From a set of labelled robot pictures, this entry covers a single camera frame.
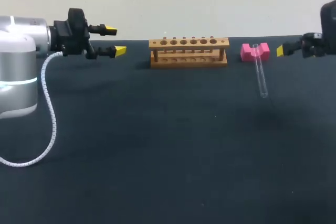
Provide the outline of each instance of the gray robot body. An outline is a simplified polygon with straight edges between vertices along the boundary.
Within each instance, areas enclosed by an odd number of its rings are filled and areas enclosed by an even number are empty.
[[[50,51],[50,28],[42,18],[0,16],[0,30],[31,36],[34,39],[38,56],[45,56]]]
[[[36,45],[28,35],[0,31],[0,119],[37,106]]]

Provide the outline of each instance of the wooden test tube rack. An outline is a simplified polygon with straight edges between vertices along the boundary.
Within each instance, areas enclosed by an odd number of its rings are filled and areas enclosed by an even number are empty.
[[[153,39],[151,68],[223,67],[229,45],[228,38]]]

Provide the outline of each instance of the wooden rack leg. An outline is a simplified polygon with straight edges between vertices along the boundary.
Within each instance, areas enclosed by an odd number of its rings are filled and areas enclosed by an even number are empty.
[[[157,50],[154,50],[153,54],[154,54],[154,61],[158,62],[159,61],[159,56],[158,56]]]
[[[225,52],[225,49],[224,48],[221,48],[219,50],[219,60],[220,61],[223,61],[224,60],[224,52]]]

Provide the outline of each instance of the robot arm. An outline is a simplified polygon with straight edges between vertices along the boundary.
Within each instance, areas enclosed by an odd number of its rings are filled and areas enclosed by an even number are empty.
[[[299,41],[286,42],[277,49],[277,56],[288,56],[302,50],[304,58],[336,54],[336,1],[321,8],[322,33],[304,34]]]
[[[88,25],[82,9],[71,8],[66,21],[53,26],[41,18],[0,16],[0,119],[24,116],[37,106],[36,56],[50,51],[63,56],[84,54],[87,59],[99,55],[115,58],[126,47],[91,45],[90,33],[116,35],[117,29]]]

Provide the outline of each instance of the white coiled cable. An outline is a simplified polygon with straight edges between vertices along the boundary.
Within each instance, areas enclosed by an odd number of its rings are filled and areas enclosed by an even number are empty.
[[[2,157],[0,157],[0,162],[1,163],[5,164],[5,165],[8,165],[8,166],[11,166],[11,167],[26,167],[26,166],[34,165],[35,163],[39,162],[42,158],[44,158],[49,153],[52,146],[54,145],[55,139],[56,139],[57,124],[56,124],[56,117],[55,117],[54,109],[52,108],[53,105],[51,103],[50,96],[49,96],[48,89],[47,89],[46,68],[48,66],[48,63],[52,59],[54,59],[56,57],[59,57],[59,56],[63,56],[63,53],[62,52],[56,52],[56,53],[50,55],[44,61],[42,69],[41,69],[42,89],[43,89],[43,93],[44,93],[44,96],[46,98],[47,105],[48,105],[48,108],[49,108],[49,112],[50,112],[50,116],[51,116],[51,122],[53,124],[52,125],[53,127],[52,127],[51,139],[50,139],[48,147],[45,149],[45,151],[41,155],[39,155],[36,159],[33,159],[32,161],[25,162],[25,163],[12,163],[12,162],[9,162],[9,161],[3,159]]]

